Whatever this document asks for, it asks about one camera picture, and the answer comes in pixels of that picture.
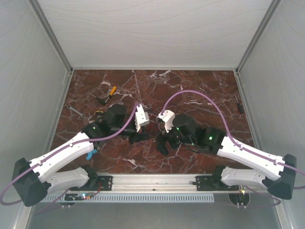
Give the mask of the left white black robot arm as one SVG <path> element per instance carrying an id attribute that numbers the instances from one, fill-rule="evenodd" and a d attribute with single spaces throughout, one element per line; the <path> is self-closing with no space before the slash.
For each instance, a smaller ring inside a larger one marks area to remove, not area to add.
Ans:
<path id="1" fill-rule="evenodd" d="M 60 169 L 82 155 L 99 152 L 106 141 L 116 136 L 128 137 L 130 144 L 147 140 L 144 127 L 149 122 L 141 104 L 134 106 L 131 115 L 127 115 L 125 106 L 114 104 L 65 144 L 30 161 L 19 159 L 14 165 L 12 181 L 21 201 L 32 207 L 52 192 L 71 187 L 96 188 L 98 176 L 90 166 L 68 172 Z"/>

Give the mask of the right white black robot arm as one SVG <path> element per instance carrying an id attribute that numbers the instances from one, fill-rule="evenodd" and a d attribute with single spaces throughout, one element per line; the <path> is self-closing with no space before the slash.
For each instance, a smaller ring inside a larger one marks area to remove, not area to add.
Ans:
<path id="1" fill-rule="evenodd" d="M 185 114 L 166 110 L 158 114 L 158 119 L 164 123 L 164 129 L 156 139 L 157 150 L 163 155 L 169 154 L 167 144 L 172 149 L 184 145 L 192 152 L 225 157 L 248 167 L 217 167 L 211 177 L 213 188 L 220 190 L 225 186 L 252 186 L 265 189 L 280 199 L 292 198 L 296 176 L 295 156 L 277 156 L 261 151 L 230 138 L 220 129 L 202 128 Z"/>

